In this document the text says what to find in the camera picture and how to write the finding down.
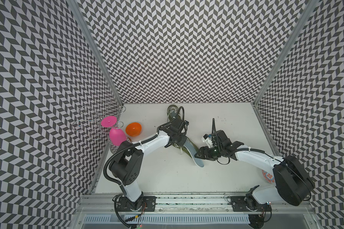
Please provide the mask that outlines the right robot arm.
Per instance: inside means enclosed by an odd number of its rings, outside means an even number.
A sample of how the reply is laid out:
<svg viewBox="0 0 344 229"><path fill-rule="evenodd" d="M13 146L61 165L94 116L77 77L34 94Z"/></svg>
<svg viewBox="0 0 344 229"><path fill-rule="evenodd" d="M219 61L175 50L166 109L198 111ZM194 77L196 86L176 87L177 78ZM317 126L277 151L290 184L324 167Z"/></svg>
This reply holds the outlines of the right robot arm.
<svg viewBox="0 0 344 229"><path fill-rule="evenodd" d="M223 130L205 134L202 141L206 145L195 153L195 158L217 161L226 157L245 162L266 172L272 179L270 185L256 185L245 194L243 201L248 211L257 211L261 206L277 201L299 206L303 201L311 199L315 184L295 156L270 155L242 142L231 142Z"/></svg>

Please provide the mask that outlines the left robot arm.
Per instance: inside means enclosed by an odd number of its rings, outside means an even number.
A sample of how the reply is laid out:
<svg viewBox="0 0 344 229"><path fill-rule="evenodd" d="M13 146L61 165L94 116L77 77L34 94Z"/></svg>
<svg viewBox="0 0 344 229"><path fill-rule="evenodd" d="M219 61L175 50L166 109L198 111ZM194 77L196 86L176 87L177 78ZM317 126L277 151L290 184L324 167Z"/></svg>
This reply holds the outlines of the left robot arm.
<svg viewBox="0 0 344 229"><path fill-rule="evenodd" d="M139 210L143 204L144 194L137 183L143 157L173 144L183 147L187 141L188 125L186 120L173 118L157 127L157 132L151 137L136 143L122 142L117 152L105 162L104 178L120 187L121 197L130 210Z"/></svg>

